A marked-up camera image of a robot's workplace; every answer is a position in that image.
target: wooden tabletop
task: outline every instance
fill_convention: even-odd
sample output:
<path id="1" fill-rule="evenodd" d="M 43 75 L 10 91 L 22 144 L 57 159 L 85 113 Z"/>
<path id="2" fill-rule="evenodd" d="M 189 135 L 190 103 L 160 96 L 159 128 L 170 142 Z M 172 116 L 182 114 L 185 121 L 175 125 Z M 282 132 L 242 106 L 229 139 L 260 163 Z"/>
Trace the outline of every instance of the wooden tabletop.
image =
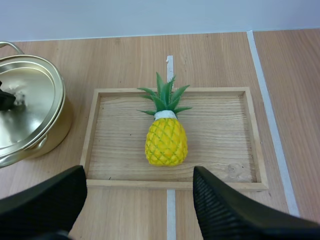
<path id="1" fill-rule="evenodd" d="M 301 216 L 320 222 L 320 31 L 255 33 Z M 174 57 L 175 87 L 250 87 L 269 190 L 244 193 L 288 212 L 264 102 L 245 32 L 18 42 L 27 54 L 53 62 L 62 74 L 74 120 L 52 152 L 0 169 L 0 198 L 38 184 L 80 163 L 95 88 L 156 87 Z M 9 48 L 0 57 L 13 55 Z M 90 188 L 71 235 L 76 239 L 167 238 L 167 192 Z M 202 239 L 191 191 L 176 191 L 176 238 Z"/>

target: white wall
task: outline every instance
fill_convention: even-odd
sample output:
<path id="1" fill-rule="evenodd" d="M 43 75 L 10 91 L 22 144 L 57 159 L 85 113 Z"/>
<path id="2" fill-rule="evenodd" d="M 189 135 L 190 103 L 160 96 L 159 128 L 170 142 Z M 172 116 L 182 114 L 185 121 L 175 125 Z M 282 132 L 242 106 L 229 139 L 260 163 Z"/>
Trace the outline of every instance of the white wall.
<path id="1" fill-rule="evenodd" d="M 320 27 L 320 0 L 0 0 L 0 40 Z"/>

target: green pineapple leaf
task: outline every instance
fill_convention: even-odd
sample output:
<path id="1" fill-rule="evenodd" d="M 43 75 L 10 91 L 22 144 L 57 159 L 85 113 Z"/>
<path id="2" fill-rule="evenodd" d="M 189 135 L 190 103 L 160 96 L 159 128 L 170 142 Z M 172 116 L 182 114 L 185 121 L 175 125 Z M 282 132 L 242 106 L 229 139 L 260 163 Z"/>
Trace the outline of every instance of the green pineapple leaf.
<path id="1" fill-rule="evenodd" d="M 175 81 L 176 80 L 176 75 L 173 76 L 173 78 L 171 78 L 170 82 L 172 81 Z M 169 103 L 171 101 L 171 97 L 172 97 L 172 88 L 174 87 L 173 83 L 172 85 L 170 86 L 170 89 L 169 89 Z"/>
<path id="2" fill-rule="evenodd" d="M 155 111 L 142 111 L 142 110 L 138 110 L 139 112 L 142 112 L 142 113 L 145 113 L 145 114 L 148 114 L 148 115 L 151 115 L 151 116 L 154 116 L 156 114 Z"/>
<path id="3" fill-rule="evenodd" d="M 151 96 L 156 96 L 156 93 L 154 91 L 152 91 L 151 89 L 149 89 L 149 88 L 139 87 L 138 89 L 142 90 L 142 91 L 145 91 L 146 93 L 150 94 Z"/>
<path id="4" fill-rule="evenodd" d="M 153 100 L 153 102 L 155 104 L 155 108 L 156 108 L 157 112 L 166 110 L 167 106 L 165 105 L 165 103 L 160 98 L 158 98 L 157 96 L 151 96 L 151 97 L 152 97 L 152 100 Z"/>
<path id="5" fill-rule="evenodd" d="M 178 88 L 172 95 L 171 102 L 174 102 L 177 98 L 180 98 L 181 95 L 185 92 L 185 90 L 189 87 L 190 85 L 187 86 L 182 86 Z"/>
<path id="6" fill-rule="evenodd" d="M 173 112 L 175 115 L 177 115 L 178 113 L 182 112 L 182 111 L 185 111 L 185 110 L 189 110 L 189 109 L 192 109 L 192 107 L 179 107 L 177 109 L 174 109 Z"/>
<path id="7" fill-rule="evenodd" d="M 161 76 L 159 73 L 156 73 L 156 86 L 158 89 L 158 97 L 160 98 L 161 96 L 161 89 L 165 85 L 164 81 L 162 80 Z"/>
<path id="8" fill-rule="evenodd" d="M 153 99 L 152 99 L 152 97 L 150 95 L 140 95 L 140 97 L 153 101 Z"/>
<path id="9" fill-rule="evenodd" d="M 172 78 L 172 80 L 165 85 L 163 85 L 163 88 L 161 89 L 161 100 L 165 103 L 165 106 L 168 106 L 170 103 L 170 94 L 172 90 L 172 86 L 175 82 L 175 79 Z"/>
<path id="10" fill-rule="evenodd" d="M 171 102 L 168 105 L 167 109 L 173 111 L 177 107 L 179 101 L 180 101 L 180 97 L 178 97 L 175 101 Z"/>

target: tray rim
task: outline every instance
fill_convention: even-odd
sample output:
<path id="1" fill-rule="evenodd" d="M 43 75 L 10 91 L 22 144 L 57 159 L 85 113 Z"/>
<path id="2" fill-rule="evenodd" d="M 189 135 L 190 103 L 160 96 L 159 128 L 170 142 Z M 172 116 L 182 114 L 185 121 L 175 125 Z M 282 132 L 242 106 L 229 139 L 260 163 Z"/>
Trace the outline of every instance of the tray rim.
<path id="1" fill-rule="evenodd" d="M 252 156 L 255 167 L 257 182 L 226 182 L 230 187 L 242 192 L 261 192 L 269 189 L 265 161 L 262 153 L 257 119 L 255 115 L 254 104 L 249 87 L 189 87 L 188 93 L 221 93 L 243 96 L 245 114 L 249 124 L 249 137 L 252 148 Z M 94 142 L 97 117 L 101 97 L 108 94 L 132 94 L 142 93 L 136 88 L 96 88 L 93 92 L 93 98 L 86 128 L 80 165 L 83 166 L 86 176 L 90 166 L 90 157 Z M 105 179 L 87 179 L 88 187 L 122 187 L 122 188 L 142 188 L 142 189 L 176 189 L 192 190 L 192 182 L 183 181 L 136 181 L 136 180 L 105 180 Z"/>

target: pineapple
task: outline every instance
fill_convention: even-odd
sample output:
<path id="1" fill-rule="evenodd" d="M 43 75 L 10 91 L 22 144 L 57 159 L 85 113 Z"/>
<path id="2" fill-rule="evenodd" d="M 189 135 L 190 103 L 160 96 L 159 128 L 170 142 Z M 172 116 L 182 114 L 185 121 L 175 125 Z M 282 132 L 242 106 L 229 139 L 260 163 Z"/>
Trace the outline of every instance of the pineapple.
<path id="1" fill-rule="evenodd" d="M 138 88 L 148 93 L 141 97 L 155 104 L 156 111 L 140 111 L 154 116 L 154 122 L 146 135 L 145 156 L 149 163 L 155 166 L 181 164 L 188 154 L 187 135 L 177 119 L 177 114 L 191 107 L 177 108 L 177 105 L 189 85 L 172 93 L 174 81 L 175 76 L 170 82 L 164 83 L 161 76 L 156 73 L 157 93 L 148 88 Z"/>

